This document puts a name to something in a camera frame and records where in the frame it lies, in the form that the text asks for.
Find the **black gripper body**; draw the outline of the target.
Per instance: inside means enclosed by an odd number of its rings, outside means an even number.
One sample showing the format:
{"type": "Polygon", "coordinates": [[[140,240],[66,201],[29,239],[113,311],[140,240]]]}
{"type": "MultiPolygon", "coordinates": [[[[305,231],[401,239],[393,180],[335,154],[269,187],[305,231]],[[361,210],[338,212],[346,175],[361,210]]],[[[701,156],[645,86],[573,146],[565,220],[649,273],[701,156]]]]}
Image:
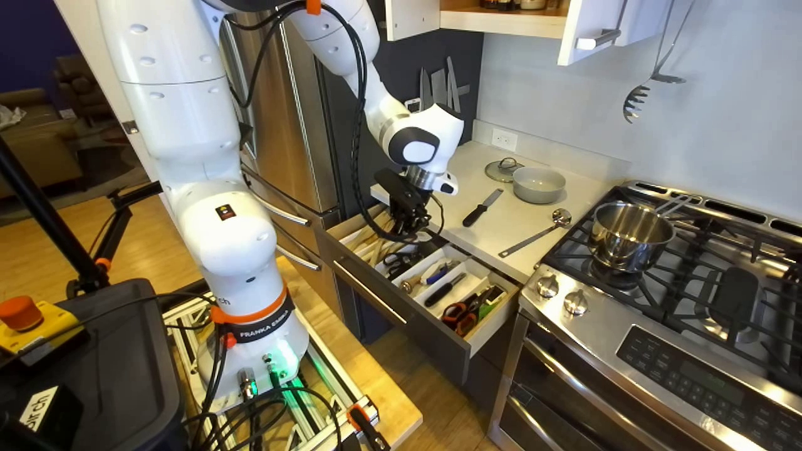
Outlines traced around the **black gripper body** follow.
{"type": "MultiPolygon", "coordinates": [[[[373,180],[388,194],[388,212],[396,224],[415,224],[424,220],[427,225],[430,215],[426,210],[427,194],[417,190],[405,175],[396,170],[381,169],[373,180]]],[[[377,231],[381,239],[399,239],[388,231],[377,231]]]]}

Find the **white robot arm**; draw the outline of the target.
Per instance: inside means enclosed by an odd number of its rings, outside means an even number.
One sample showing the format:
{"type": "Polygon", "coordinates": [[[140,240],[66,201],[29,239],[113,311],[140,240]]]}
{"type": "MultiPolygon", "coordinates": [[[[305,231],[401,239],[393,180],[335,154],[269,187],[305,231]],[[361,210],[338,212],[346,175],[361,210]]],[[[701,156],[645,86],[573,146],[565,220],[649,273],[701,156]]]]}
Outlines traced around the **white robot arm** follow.
{"type": "Polygon", "coordinates": [[[97,0],[114,77],[144,143],[144,172],[214,303],[201,353],[202,404],[228,410],[297,375],[308,353],[274,268],[274,229],[246,185],[242,132],[219,51],[228,13],[289,23],[308,51],[343,77],[381,150],[424,190],[450,194],[464,120],[440,106],[410,110],[376,66],[377,29],[366,0],[97,0]]]}

